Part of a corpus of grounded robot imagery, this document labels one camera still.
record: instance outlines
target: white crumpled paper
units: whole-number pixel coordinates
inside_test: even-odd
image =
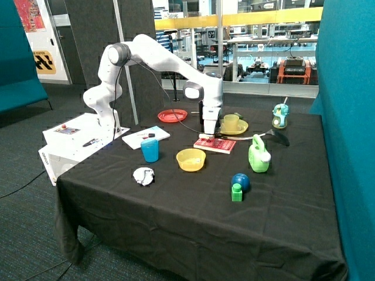
[[[142,167],[134,171],[133,177],[137,183],[147,186],[154,180],[154,171],[150,168]]]

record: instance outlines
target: green toy block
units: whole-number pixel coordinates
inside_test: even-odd
[[[232,186],[232,202],[242,201],[242,187],[239,183],[235,183]]]

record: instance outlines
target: yellow saucer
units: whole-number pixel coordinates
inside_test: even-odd
[[[224,120],[221,120],[221,130],[220,133],[224,135],[239,135],[245,132],[248,128],[248,123],[243,120],[238,120],[238,130],[237,131],[225,131],[225,123]]]

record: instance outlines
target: teal panel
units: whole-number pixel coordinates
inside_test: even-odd
[[[0,112],[48,98],[13,0],[0,0]]]
[[[37,78],[0,86],[0,112],[46,99],[46,91]]]
[[[0,85],[36,77],[36,67],[23,28],[0,29]]]
[[[0,28],[22,27],[18,11],[13,0],[0,0]]]
[[[317,61],[337,215],[350,280],[375,276],[374,1],[325,1]]]

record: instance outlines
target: pen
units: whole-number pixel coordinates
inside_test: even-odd
[[[86,146],[92,145],[93,143],[96,143],[96,142],[98,142],[98,141],[99,141],[98,139],[92,139],[91,141],[86,142],[86,143],[83,145],[83,147],[86,147]]]
[[[140,136],[142,138],[154,138],[155,137],[155,134],[154,133],[141,133],[137,136]]]

